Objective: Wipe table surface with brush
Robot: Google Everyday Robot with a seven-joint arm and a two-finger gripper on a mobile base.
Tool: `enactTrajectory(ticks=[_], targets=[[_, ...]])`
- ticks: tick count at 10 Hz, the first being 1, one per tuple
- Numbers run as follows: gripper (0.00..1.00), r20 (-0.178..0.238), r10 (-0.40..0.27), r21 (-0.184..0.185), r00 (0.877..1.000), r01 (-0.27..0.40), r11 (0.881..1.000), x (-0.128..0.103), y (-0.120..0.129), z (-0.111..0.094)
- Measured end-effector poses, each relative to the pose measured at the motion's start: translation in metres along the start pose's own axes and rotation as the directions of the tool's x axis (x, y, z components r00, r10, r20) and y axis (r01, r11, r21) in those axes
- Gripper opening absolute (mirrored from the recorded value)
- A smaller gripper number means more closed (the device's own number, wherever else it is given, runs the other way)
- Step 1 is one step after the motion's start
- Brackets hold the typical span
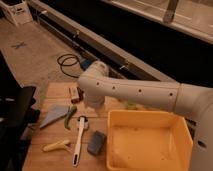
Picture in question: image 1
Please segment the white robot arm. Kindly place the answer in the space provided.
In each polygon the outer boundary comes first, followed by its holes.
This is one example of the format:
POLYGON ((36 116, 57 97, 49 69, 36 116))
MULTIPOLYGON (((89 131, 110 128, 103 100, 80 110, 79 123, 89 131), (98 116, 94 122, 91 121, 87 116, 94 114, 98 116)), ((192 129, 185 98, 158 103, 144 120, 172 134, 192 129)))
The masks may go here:
POLYGON ((106 96, 174 112, 194 121, 189 171, 213 171, 213 88, 178 82, 115 79, 108 66, 93 62, 78 78, 85 104, 98 108, 106 96))

